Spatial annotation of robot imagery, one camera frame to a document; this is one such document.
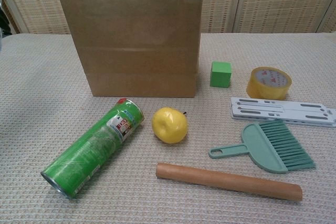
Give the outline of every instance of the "rolling pin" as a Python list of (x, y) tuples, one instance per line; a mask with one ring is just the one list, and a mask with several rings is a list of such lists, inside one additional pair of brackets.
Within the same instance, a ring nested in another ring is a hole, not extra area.
[(219, 187), (222, 189), (243, 191), (278, 199), (302, 201), (302, 189), (299, 185), (274, 180), (253, 178), (229, 173), (204, 170), (181, 165), (158, 163), (156, 176), (192, 184)]

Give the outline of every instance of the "green cube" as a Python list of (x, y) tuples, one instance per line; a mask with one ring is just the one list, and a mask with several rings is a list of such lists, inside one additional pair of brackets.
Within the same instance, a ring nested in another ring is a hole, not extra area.
[(228, 88), (231, 78), (231, 63), (213, 61), (211, 67), (210, 86)]

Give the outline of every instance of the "tape roll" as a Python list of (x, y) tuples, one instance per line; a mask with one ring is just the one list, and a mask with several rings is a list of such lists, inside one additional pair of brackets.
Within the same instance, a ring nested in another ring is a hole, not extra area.
[(246, 92), (251, 98), (284, 100), (292, 79), (285, 72), (271, 67), (252, 71)]

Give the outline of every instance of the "paper bag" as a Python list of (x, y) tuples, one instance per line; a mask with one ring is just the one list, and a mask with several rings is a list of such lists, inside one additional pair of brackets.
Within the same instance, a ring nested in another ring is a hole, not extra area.
[(193, 97), (202, 0), (60, 0), (94, 96)]

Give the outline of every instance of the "textured tablecloth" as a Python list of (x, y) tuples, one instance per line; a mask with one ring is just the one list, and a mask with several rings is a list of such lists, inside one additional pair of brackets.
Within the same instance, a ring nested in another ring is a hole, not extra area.
[[(248, 123), (230, 117), (230, 97), (248, 97), (250, 72), (284, 70), (288, 100), (336, 108), (336, 34), (202, 34), (193, 99), (131, 98), (142, 127), (68, 200), (40, 175), (119, 98), (92, 97), (71, 36), (22, 34), (0, 52), (0, 222), (4, 223), (336, 223), (336, 129), (289, 125), (316, 169), (271, 174), (248, 155), (211, 159), (214, 146), (240, 143)], [(232, 63), (228, 89), (209, 86), (211, 62)], [(154, 137), (153, 113), (187, 112), (180, 144)], [(157, 179), (157, 162), (299, 184), (300, 203)]]

